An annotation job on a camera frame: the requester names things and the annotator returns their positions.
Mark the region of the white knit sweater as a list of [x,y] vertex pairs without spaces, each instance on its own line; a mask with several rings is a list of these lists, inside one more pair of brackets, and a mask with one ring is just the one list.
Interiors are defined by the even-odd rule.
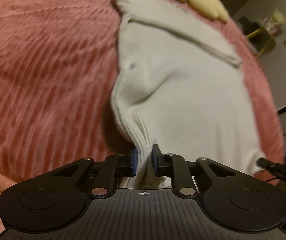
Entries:
[[116,0],[119,76],[111,107],[138,150],[123,188],[169,187],[152,148],[188,161],[207,157],[248,175],[263,157],[241,59],[223,35],[165,0]]

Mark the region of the pink ribbed bed blanket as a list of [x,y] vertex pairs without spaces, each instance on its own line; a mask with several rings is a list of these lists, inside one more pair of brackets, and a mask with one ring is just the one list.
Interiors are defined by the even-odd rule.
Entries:
[[[209,21],[240,57],[263,157],[284,159],[272,93],[237,25]],[[111,94],[119,76],[116,0],[0,0],[0,173],[21,182],[83,157],[129,151]]]

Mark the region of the yellow leg side table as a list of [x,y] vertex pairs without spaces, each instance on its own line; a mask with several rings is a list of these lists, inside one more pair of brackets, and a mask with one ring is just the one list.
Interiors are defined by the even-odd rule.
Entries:
[[274,9],[270,18],[265,18],[264,20],[259,19],[259,28],[246,36],[248,41],[257,35],[263,35],[267,38],[263,47],[259,50],[258,53],[256,53],[256,58],[259,58],[263,54],[271,42],[276,44],[275,35],[281,31],[281,27],[284,24],[286,24],[286,17],[280,10],[276,8]]

